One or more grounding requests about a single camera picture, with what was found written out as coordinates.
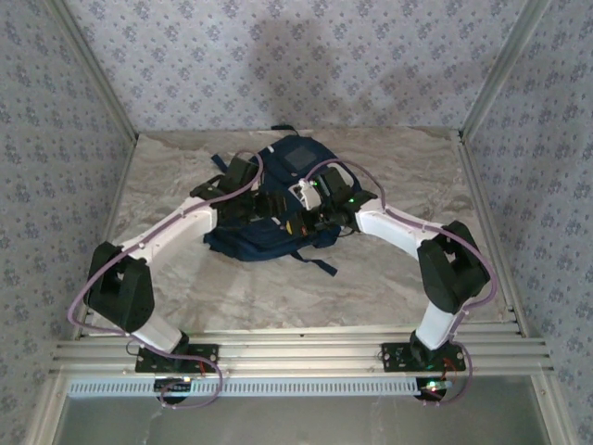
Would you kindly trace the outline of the aluminium frame rail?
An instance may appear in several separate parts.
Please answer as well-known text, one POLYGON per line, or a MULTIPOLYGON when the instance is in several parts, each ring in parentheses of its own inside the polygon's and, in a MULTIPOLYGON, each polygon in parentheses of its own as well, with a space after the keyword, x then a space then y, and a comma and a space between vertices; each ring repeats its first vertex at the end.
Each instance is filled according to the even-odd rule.
MULTIPOLYGON (((218 364, 230 377, 375 376, 383 372, 380 347, 406 342, 400 326, 211 331, 192 337, 219 347, 218 364)), ((554 365, 546 342, 524 337, 515 324, 466 324, 457 339, 469 351, 473 371, 486 375, 549 375, 554 365)), ((57 344, 52 372, 129 376, 134 359, 124 338, 84 337, 57 344)))

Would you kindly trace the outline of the navy blue backpack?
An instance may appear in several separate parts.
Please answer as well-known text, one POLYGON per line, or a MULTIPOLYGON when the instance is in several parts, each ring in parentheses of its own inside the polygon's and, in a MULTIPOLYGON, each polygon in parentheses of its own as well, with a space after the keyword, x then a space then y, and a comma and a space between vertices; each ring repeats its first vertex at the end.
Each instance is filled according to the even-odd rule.
MULTIPOLYGON (((259 157, 264 164, 260 182, 265 190, 285 194, 290 217, 302 206, 288 188, 305 178, 320 162, 334 159, 336 154, 321 142, 293 131, 261 149, 259 157)), ((262 218, 250 223, 223 222, 204 235, 203 242, 211 250, 239 261, 269 261, 290 256, 297 261, 313 263, 331 276, 336 275, 335 267, 322 260, 305 259, 299 251, 305 247, 328 248, 334 245, 341 228, 330 226, 307 237, 296 237, 284 229, 288 218, 262 218)))

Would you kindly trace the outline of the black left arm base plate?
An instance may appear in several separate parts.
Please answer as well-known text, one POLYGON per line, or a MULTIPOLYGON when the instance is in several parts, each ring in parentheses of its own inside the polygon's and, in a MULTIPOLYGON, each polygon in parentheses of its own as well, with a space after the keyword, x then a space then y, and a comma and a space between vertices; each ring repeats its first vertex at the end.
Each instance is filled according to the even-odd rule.
MULTIPOLYGON (((219 346, 217 344, 187 344, 175 350, 173 354, 189 355, 218 362, 219 346)), ((136 362, 136 373, 186 373, 215 374, 214 368, 207 363, 190 360, 179 360, 164 357, 150 350, 139 349, 136 362)))

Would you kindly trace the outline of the aluminium side rail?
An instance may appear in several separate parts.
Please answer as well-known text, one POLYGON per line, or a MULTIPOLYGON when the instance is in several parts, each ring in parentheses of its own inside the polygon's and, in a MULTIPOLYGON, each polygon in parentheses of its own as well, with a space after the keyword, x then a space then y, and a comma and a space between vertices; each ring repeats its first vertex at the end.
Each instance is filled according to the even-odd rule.
MULTIPOLYGON (((125 161, 123 163, 122 173, 120 178, 117 182, 117 188, 112 200, 112 203, 109 207, 109 214, 107 217, 107 223, 105 230, 101 235, 101 241, 110 240, 113 236, 113 232, 115 230, 115 225, 119 213, 121 198, 123 194, 123 189, 127 182, 127 177, 132 165, 132 160, 134 156, 135 149, 138 144, 139 136, 136 135, 134 139, 129 144, 128 154, 126 155, 125 161)), ((92 330, 92 326, 84 327, 83 325, 87 321, 89 316, 89 309, 86 305, 82 302, 82 297, 78 298, 75 297, 72 301, 68 312, 67 312, 67 319, 73 325, 73 331, 71 335, 72 340, 79 340, 81 337, 85 337, 88 333, 92 330)))
POLYGON ((527 321, 520 292, 514 282, 511 267, 505 255, 493 212, 487 199, 486 189, 481 180, 472 151, 466 146, 459 132, 453 133, 457 139, 457 151, 463 174, 468 188, 473 196, 473 203, 485 237, 488 253, 495 272, 498 274, 499 294, 511 308, 519 333, 523 337, 530 337, 530 326, 527 321))

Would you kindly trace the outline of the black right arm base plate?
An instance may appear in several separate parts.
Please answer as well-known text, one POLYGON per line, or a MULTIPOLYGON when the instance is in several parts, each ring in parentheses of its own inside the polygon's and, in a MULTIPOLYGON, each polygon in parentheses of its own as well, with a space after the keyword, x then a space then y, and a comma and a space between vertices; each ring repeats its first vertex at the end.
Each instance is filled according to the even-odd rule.
POLYGON ((449 342, 437 350, 410 343, 384 343, 378 356, 386 373, 441 373, 467 369, 461 347, 449 342))

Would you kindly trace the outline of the aluminium corner post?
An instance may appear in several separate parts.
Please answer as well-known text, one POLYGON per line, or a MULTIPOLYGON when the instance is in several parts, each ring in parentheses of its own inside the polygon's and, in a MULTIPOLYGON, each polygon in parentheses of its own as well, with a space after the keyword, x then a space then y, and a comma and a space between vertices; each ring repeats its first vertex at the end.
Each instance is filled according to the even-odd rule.
POLYGON ((476 135, 551 3, 552 0, 525 0, 523 9, 511 27, 508 38, 501 47, 480 93, 460 128, 460 138, 463 143, 471 141, 476 135))
POLYGON ((131 142, 137 141, 137 133, 130 119, 111 87, 82 29, 73 17, 65 0, 43 0, 49 13, 55 19, 74 56, 81 63, 99 99, 106 107, 118 130, 131 142))

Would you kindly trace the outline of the black controller board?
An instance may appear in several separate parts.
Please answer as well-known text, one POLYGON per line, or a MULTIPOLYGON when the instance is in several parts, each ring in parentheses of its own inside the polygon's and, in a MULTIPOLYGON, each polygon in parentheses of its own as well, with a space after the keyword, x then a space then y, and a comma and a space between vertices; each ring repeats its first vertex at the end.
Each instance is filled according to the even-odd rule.
POLYGON ((190 392, 191 380, 189 378, 158 378, 153 384, 153 392, 159 400, 168 404, 179 404, 184 401, 190 392))
POLYGON ((453 384, 446 379, 434 379, 418 377, 416 384, 419 389, 419 394, 415 398, 423 402, 439 403, 441 402, 447 391, 453 387, 453 384))

